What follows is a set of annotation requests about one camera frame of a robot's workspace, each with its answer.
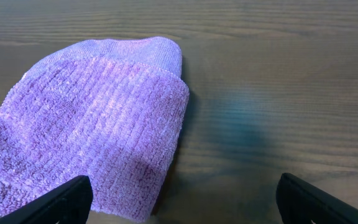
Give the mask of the purple microfibre cloth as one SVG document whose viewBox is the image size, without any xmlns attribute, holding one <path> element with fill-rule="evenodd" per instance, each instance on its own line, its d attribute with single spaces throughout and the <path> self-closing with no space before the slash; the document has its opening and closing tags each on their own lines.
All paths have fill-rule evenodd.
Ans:
<svg viewBox="0 0 358 224">
<path fill-rule="evenodd" d="M 85 40 L 33 65 L 0 107 L 0 217 L 85 175 L 91 209 L 146 221 L 190 91 L 164 37 Z"/>
</svg>

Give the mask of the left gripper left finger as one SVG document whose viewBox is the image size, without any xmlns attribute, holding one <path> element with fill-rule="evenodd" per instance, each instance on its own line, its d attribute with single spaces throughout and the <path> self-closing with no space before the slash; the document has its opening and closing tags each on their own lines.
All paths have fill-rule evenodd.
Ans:
<svg viewBox="0 0 358 224">
<path fill-rule="evenodd" d="M 0 224 L 85 224 L 92 201 L 90 178 L 79 175 L 3 216 Z"/>
</svg>

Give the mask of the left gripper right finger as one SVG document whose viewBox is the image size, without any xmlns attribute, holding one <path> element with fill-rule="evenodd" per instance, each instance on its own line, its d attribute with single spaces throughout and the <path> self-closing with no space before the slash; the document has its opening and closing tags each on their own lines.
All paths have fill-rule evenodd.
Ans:
<svg viewBox="0 0 358 224">
<path fill-rule="evenodd" d="M 284 224 L 358 224 L 358 209 L 291 173 L 283 173 L 276 203 Z"/>
</svg>

